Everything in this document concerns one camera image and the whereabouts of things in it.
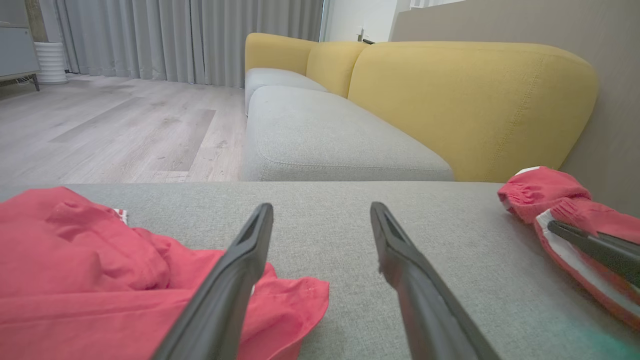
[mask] white ribbed vase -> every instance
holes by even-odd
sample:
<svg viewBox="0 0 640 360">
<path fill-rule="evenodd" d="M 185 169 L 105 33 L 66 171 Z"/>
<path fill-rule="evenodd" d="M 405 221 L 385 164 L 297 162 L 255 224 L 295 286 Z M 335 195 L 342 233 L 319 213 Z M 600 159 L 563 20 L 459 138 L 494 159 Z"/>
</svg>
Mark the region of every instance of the white ribbed vase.
<svg viewBox="0 0 640 360">
<path fill-rule="evenodd" d="M 36 55 L 40 63 L 38 82 L 47 85 L 69 82 L 65 73 L 65 53 L 61 42 L 36 42 Z"/>
</svg>

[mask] sofa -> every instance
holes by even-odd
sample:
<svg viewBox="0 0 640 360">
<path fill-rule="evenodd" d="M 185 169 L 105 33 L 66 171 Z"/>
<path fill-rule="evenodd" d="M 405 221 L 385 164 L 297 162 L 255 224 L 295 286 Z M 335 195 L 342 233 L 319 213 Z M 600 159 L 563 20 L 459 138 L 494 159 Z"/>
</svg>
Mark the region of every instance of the sofa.
<svg viewBox="0 0 640 360">
<path fill-rule="evenodd" d="M 538 44 L 311 42 L 245 45 L 245 181 L 504 182 L 559 168 L 598 81 Z"/>
<path fill-rule="evenodd" d="M 500 184 L 450 181 L 84 184 L 129 225 L 192 249 L 224 249 L 271 202 L 268 261 L 279 277 L 330 282 L 329 308 L 300 360 L 409 359 L 395 290 L 378 273 L 369 206 L 385 203 L 502 360 L 639 359 L 613 318 L 504 210 Z M 0 190 L 0 201 L 25 188 Z"/>
</svg>

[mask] wooden floor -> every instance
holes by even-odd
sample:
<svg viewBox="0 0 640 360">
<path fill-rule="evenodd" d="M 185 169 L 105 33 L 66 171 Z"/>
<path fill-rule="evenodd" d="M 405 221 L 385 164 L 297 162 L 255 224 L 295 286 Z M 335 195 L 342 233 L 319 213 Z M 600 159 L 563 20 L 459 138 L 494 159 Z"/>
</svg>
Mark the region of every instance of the wooden floor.
<svg viewBox="0 0 640 360">
<path fill-rule="evenodd" d="M 103 76 L 0 88 L 0 185 L 236 181 L 241 89 Z"/>
</svg>

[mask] red garment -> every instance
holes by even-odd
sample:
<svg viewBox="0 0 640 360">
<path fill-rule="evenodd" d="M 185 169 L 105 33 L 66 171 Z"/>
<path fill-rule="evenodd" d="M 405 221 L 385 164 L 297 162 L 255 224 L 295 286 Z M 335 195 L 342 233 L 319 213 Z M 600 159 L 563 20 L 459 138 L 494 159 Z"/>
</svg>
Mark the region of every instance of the red garment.
<svg viewBox="0 0 640 360">
<path fill-rule="evenodd" d="M 0 246 L 7 359 L 148 359 L 223 254 L 132 229 L 66 188 L 1 203 Z M 328 300 L 327 282 L 278 279 L 268 263 L 238 359 L 296 359 Z"/>
<path fill-rule="evenodd" d="M 547 167 L 517 174 L 498 196 L 509 212 L 534 225 L 558 265 L 614 316 L 640 330 L 640 290 L 547 229 L 550 221 L 558 220 L 595 236 L 605 233 L 640 244 L 640 219 L 591 201 L 591 194 L 572 176 Z"/>
</svg>

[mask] curtain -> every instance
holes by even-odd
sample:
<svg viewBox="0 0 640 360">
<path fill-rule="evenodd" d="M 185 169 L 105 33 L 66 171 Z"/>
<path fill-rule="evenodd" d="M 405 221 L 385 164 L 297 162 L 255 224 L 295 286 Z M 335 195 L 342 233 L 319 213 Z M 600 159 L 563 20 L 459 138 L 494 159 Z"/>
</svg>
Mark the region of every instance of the curtain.
<svg viewBox="0 0 640 360">
<path fill-rule="evenodd" d="M 244 40 L 319 40 L 323 0 L 55 0 L 71 72 L 244 85 Z"/>
</svg>

